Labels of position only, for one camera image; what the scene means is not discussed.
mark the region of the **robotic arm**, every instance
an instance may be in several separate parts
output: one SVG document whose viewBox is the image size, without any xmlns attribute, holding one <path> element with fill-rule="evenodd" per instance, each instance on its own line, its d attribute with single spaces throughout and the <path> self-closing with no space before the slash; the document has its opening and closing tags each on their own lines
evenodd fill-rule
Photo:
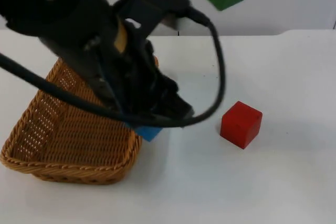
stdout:
<svg viewBox="0 0 336 224">
<path fill-rule="evenodd" d="M 189 0 L 0 0 L 7 27 L 38 37 L 94 91 L 104 107 L 90 104 L 0 55 L 0 67 L 82 110 L 140 126 L 184 127 L 210 117 L 225 89 L 224 60 L 210 20 Z M 193 108 L 178 95 L 177 83 L 155 66 L 147 37 L 169 17 L 188 17 L 207 26 L 219 63 L 219 92 L 214 104 L 192 117 Z"/>
</svg>

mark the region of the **basket rim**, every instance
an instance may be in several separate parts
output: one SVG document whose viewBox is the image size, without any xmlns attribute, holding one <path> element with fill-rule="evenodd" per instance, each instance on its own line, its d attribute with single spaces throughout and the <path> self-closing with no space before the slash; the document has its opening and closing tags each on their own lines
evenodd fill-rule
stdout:
<svg viewBox="0 0 336 224">
<path fill-rule="evenodd" d="M 61 59 L 58 59 L 48 74 L 46 80 L 53 82 L 55 80 L 56 73 L 65 64 Z M 30 118 L 35 111 L 38 101 L 45 98 L 48 94 L 38 90 L 34 98 L 31 100 L 28 108 L 23 112 L 19 121 L 13 127 L 10 136 L 6 140 L 0 153 L 0 162 L 13 170 L 22 173 L 29 174 L 48 174 L 48 175 L 65 175 L 65 176 L 81 176 L 89 177 L 97 175 L 97 172 L 102 175 L 114 175 L 131 165 L 132 158 L 136 156 L 135 152 L 138 152 L 142 143 L 142 138 L 135 134 L 134 131 L 130 131 L 129 138 L 134 138 L 132 145 L 125 152 L 125 158 L 114 166 L 90 166 L 90 165 L 75 165 L 75 164 L 58 164 L 58 163 L 46 163 L 46 162 L 26 162 L 12 157 L 11 153 L 15 146 L 16 140 L 21 133 L 25 124 L 22 124 L 25 118 Z"/>
</svg>

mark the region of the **yellow component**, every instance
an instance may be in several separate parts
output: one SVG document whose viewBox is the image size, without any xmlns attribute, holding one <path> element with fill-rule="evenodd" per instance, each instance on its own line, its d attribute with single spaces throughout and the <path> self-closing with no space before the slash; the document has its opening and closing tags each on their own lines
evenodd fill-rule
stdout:
<svg viewBox="0 0 336 224">
<path fill-rule="evenodd" d="M 127 45 L 127 31 L 122 24 L 121 20 L 118 18 L 118 34 L 114 41 L 114 46 L 119 51 L 119 53 L 123 53 L 126 49 Z"/>
</svg>

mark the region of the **red wooden block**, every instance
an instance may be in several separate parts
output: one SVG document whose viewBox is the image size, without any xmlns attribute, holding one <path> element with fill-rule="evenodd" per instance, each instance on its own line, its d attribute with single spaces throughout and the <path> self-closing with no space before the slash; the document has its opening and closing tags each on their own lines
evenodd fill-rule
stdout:
<svg viewBox="0 0 336 224">
<path fill-rule="evenodd" d="M 220 135 L 245 149 L 258 135 L 262 118 L 260 111 L 237 102 L 223 115 Z"/>
</svg>

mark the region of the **woven texture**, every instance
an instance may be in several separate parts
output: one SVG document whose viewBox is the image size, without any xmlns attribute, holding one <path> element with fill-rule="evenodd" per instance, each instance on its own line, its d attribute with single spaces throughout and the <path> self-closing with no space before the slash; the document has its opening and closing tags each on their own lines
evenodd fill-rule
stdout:
<svg viewBox="0 0 336 224">
<path fill-rule="evenodd" d="M 100 104 L 58 60 L 47 80 Z M 113 184 L 133 166 L 142 139 L 123 123 L 102 118 L 38 91 L 3 146 L 8 168 L 56 182 Z"/>
</svg>

